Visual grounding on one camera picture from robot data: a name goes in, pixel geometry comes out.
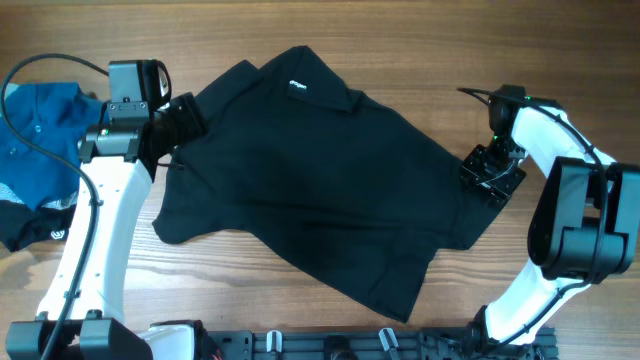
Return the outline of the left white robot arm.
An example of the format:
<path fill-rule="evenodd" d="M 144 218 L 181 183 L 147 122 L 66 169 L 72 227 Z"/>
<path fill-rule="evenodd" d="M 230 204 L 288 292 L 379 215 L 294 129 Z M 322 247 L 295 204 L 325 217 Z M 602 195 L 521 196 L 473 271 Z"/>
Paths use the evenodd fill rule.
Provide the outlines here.
<path fill-rule="evenodd" d="M 111 98 L 82 138 L 76 210 L 55 276 L 32 321 L 11 323 L 12 359 L 205 359 L 199 321 L 135 333 L 124 324 L 125 273 L 136 222 L 160 158 L 205 131 L 192 94 L 173 97 L 158 60 L 112 61 Z"/>

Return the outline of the black polo shirt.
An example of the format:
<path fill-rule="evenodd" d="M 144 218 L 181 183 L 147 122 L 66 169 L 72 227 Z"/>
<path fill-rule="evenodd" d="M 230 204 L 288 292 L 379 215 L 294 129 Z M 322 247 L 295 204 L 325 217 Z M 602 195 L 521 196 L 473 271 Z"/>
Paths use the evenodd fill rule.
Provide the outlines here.
<path fill-rule="evenodd" d="M 501 211 L 464 187 L 456 156 L 309 47 L 240 62 L 196 101 L 207 131 L 173 153 L 153 223 L 164 243 L 245 231 L 405 322 L 436 253 L 471 248 Z"/>

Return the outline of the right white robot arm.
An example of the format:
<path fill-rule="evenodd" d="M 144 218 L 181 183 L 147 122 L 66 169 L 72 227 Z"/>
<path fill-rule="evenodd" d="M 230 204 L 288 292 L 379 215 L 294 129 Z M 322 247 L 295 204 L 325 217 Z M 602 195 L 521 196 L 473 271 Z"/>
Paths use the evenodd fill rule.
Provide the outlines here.
<path fill-rule="evenodd" d="M 573 296 L 630 267 L 639 232 L 639 168 L 599 150 L 555 100 L 515 85 L 464 92 L 487 107 L 493 132 L 488 146 L 463 161 L 464 190 L 505 204 L 524 179 L 526 158 L 546 178 L 528 230 L 528 261 L 458 342 L 472 359 L 521 356 Z"/>

